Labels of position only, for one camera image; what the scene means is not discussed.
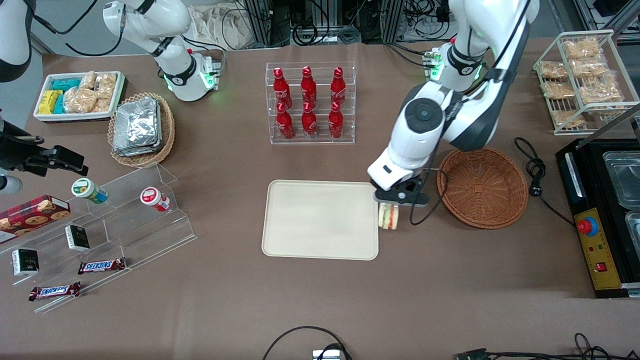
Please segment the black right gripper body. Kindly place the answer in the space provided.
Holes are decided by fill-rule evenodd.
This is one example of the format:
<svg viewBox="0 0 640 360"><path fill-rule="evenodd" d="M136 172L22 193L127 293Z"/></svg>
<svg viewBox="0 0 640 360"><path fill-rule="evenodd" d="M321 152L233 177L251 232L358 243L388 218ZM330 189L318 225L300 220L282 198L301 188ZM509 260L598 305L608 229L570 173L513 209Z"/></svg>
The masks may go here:
<svg viewBox="0 0 640 360"><path fill-rule="evenodd" d="M29 159L34 157L40 160L41 152L45 148L41 145L45 139L41 136L32 136L25 130L9 123L0 121L0 166L2 169L31 173L39 177L45 177L48 169L38 165L29 165Z"/></svg>

